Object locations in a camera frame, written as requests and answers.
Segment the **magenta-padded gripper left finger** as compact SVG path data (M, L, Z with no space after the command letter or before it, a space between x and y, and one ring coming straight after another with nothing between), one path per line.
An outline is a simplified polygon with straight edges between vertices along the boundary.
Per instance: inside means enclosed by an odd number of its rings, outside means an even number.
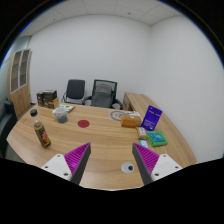
M56 154L42 169L79 185L91 154L91 145L86 143L67 154Z

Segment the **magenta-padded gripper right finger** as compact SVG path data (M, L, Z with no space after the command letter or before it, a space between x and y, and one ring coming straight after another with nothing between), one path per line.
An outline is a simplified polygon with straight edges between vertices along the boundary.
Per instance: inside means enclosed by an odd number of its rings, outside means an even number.
M148 185L182 169L168 154L157 154L137 143L132 146L142 181Z

